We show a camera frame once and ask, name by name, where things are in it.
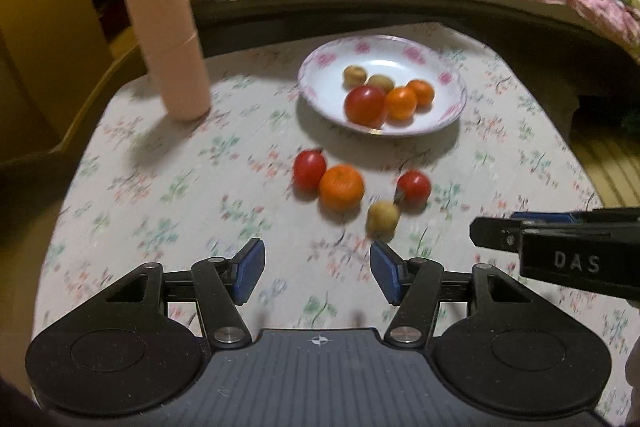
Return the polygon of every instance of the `metal bolt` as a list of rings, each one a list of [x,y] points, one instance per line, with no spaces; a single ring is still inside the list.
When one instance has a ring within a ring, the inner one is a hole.
[[[422,334],[420,330],[412,328],[411,326],[398,326],[391,330],[389,336],[396,342],[410,344],[419,341]]]
[[[244,338],[244,331],[235,326],[224,326],[214,331],[213,338],[219,343],[235,344]]]

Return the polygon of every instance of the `gray ridged panel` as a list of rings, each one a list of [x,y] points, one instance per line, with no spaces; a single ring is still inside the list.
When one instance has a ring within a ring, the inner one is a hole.
[[[265,330],[209,362],[171,403],[123,419],[58,416],[70,427],[596,427],[572,419],[523,422],[477,411],[450,393],[415,351],[372,330]]]

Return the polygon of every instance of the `small orange fruit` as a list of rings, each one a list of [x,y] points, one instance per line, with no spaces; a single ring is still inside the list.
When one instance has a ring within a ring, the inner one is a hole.
[[[433,90],[433,86],[431,86],[431,84],[427,81],[421,80],[420,78],[414,78],[406,85],[406,87],[408,87],[415,93],[415,96],[418,98],[418,105],[420,107],[431,105],[431,102],[433,102],[433,99],[436,96],[436,93]]]
[[[327,208],[346,212],[360,203],[364,196],[364,181],[351,165],[336,165],[322,176],[318,194]]]
[[[408,87],[396,87],[386,96],[386,110],[394,120],[411,118],[417,105],[418,97]]]

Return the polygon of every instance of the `pink cylinder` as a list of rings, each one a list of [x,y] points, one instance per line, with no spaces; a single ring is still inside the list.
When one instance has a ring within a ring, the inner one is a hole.
[[[125,0],[150,76],[171,118],[195,120],[211,108],[209,78],[189,0]]]

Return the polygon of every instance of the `tablecloth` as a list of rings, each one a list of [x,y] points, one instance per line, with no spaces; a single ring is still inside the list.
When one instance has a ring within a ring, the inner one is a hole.
[[[296,72],[335,36],[208,59],[213,108],[193,124],[166,117],[149,78],[130,82],[111,100],[63,203],[42,266],[34,333],[141,263],[184,270],[209,256],[231,257],[252,237],[267,251],[264,273],[239,309],[254,335],[263,327],[384,331],[394,308],[370,273],[366,208],[391,198],[409,168],[428,174],[433,192],[424,213],[402,216],[390,245],[452,271],[481,261],[517,277],[516,256],[472,245],[468,226],[477,215],[599,205],[572,152],[491,49],[437,23],[367,33],[413,39],[452,60],[469,93],[460,120],[406,139],[323,120],[299,96]],[[362,172],[359,213],[331,214],[292,192],[293,158],[318,146],[329,165],[348,162]],[[622,299],[519,279],[609,346],[613,371],[599,410],[621,423],[638,312]],[[443,305],[436,334],[463,314],[462,305]],[[198,332],[193,305],[172,305],[170,316]]]

